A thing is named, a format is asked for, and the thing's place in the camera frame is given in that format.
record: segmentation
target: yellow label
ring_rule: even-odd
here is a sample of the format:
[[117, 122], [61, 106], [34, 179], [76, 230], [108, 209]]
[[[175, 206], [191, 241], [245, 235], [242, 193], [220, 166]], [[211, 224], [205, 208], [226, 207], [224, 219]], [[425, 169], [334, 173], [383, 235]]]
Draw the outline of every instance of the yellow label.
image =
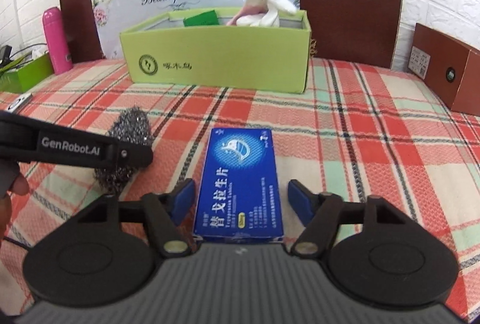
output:
[[244, 228], [245, 227], [245, 213], [238, 214], [238, 227]]

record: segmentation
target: blue medicine box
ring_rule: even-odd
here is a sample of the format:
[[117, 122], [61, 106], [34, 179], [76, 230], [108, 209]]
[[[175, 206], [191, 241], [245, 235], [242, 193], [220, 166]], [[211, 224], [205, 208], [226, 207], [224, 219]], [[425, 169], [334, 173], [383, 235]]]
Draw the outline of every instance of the blue medicine box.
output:
[[212, 129], [193, 235], [206, 242], [282, 241], [282, 211], [269, 129]]

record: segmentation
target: circular logo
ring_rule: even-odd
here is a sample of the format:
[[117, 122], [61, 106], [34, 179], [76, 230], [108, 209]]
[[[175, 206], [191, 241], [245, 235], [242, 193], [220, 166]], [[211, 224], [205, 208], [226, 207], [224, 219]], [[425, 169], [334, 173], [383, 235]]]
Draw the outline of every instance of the circular logo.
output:
[[155, 75], [158, 71], [157, 61], [150, 55], [142, 55], [138, 60], [140, 69], [147, 75]]
[[263, 142], [243, 133], [223, 136], [214, 145], [215, 159], [225, 167], [254, 167], [261, 161], [264, 154]]
[[449, 81], [450, 83], [455, 80], [455, 69], [453, 67], [447, 68], [446, 78], [447, 81]]

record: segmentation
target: plaid tablecloth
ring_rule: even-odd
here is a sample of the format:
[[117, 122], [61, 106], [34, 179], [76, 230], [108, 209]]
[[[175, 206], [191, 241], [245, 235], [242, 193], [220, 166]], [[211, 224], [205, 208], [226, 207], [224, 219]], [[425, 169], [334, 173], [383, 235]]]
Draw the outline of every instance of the plaid tablecloth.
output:
[[[97, 133], [105, 133], [124, 108], [148, 112], [154, 161], [124, 190], [126, 200], [169, 191], [186, 177], [198, 183], [212, 127], [270, 127], [287, 243], [303, 230], [287, 201], [290, 179], [348, 201], [381, 195], [457, 252], [462, 271], [448, 305], [470, 319], [480, 313], [480, 122], [450, 113], [415, 76], [314, 60], [306, 92], [286, 95], [133, 85], [123, 62], [98, 61], [48, 79], [33, 94], [21, 114]], [[0, 107], [14, 98], [0, 94]], [[88, 168], [32, 163], [22, 172], [32, 194], [13, 197], [8, 235], [27, 244], [100, 195]], [[193, 209], [184, 233], [192, 221]], [[341, 235], [354, 232], [345, 227]], [[8, 314], [32, 302], [21, 274], [24, 255], [7, 242], [0, 250], [0, 307]]]

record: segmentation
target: bright green box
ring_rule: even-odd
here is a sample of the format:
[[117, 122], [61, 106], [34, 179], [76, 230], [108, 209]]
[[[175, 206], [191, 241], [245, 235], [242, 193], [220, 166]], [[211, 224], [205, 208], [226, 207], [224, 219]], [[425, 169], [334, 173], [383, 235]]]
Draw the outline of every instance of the bright green box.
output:
[[0, 92], [22, 94], [53, 74], [50, 55], [46, 53], [16, 69], [0, 73]]
[[311, 29], [305, 11], [279, 28], [226, 26], [238, 8], [216, 8], [220, 25], [183, 26], [212, 9], [163, 13], [120, 33], [136, 83], [174, 83], [302, 93]]

